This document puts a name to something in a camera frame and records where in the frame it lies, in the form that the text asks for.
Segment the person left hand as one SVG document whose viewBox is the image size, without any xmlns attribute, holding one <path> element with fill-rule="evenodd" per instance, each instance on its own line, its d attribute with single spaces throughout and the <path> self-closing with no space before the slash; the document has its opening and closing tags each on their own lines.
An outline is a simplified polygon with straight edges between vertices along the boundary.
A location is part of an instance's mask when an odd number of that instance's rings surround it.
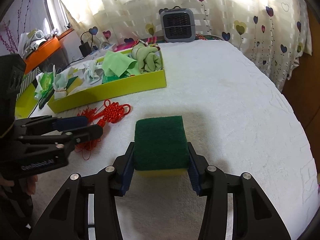
<svg viewBox="0 0 320 240">
<path fill-rule="evenodd" d="M 15 185 L 14 181 L 6 180 L 2 176 L 1 176 L 0 182 L 1 182 L 1 186 L 5 186 L 5 187 L 13 187 Z M 29 196 L 35 194 L 37 182 L 38 182 L 38 175 L 34 175 L 27 178 L 26 182 L 22 186 L 23 191 Z"/>
</svg>

